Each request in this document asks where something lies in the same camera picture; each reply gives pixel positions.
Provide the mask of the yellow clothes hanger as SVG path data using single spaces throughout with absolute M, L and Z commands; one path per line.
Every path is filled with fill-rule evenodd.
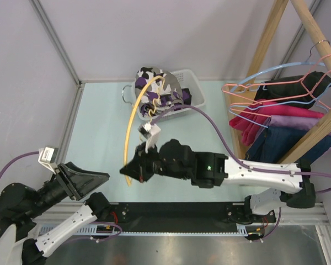
M 124 141 L 124 155 L 123 155 L 123 165 L 126 166 L 127 162 L 128 162 L 128 152 L 129 152 L 129 141 L 130 141 L 130 135 L 131 135 L 131 130 L 132 130 L 132 125 L 135 119 L 135 115 L 136 115 L 136 111 L 137 108 L 141 102 L 141 99 L 143 97 L 143 95 L 146 93 L 146 91 L 148 90 L 148 88 L 156 82 L 156 80 L 161 80 L 162 81 L 162 85 L 161 88 L 164 88 L 166 79 L 162 76 L 155 76 L 153 77 L 149 82 L 146 83 L 146 85 L 143 87 L 143 89 L 141 90 L 141 92 L 139 93 L 138 97 L 136 98 L 136 101 L 134 103 L 133 109 L 131 111 L 130 114 L 130 118 L 129 118 L 129 122 L 126 128 L 126 135 L 125 135 L 125 141 Z

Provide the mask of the purple camouflage trousers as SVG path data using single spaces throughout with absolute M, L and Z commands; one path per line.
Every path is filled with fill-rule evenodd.
M 164 88 L 161 88 L 160 79 L 153 83 L 143 95 L 138 106 L 139 112 L 145 117 L 158 116 L 163 111 L 174 105 L 190 105 L 192 95 L 188 88 L 181 88 L 178 79 L 169 71 L 157 67 L 141 67 L 135 77 L 135 96 L 139 93 L 153 77 L 165 78 Z

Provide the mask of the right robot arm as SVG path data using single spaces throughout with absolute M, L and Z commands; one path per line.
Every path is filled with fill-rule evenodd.
M 134 157 L 120 169 L 140 183 L 155 174 L 189 180 L 199 188 L 224 184 L 264 187 L 266 190 L 246 196 L 244 217 L 257 221 L 277 208 L 309 209 L 315 206 L 316 191 L 307 173 L 298 164 L 271 164 L 236 161 L 233 157 L 213 152 L 195 152 L 190 146 L 172 139 L 161 148 L 146 142 L 135 148 Z

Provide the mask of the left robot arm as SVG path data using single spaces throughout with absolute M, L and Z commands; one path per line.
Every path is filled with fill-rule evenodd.
M 0 194 L 0 264 L 45 264 L 57 248 L 80 228 L 111 214 L 110 203 L 96 189 L 109 180 L 108 173 L 86 171 L 72 162 L 60 163 L 51 179 L 35 190 L 12 183 Z M 54 229 L 37 238 L 29 237 L 36 228 L 34 219 L 64 198 L 82 206 Z

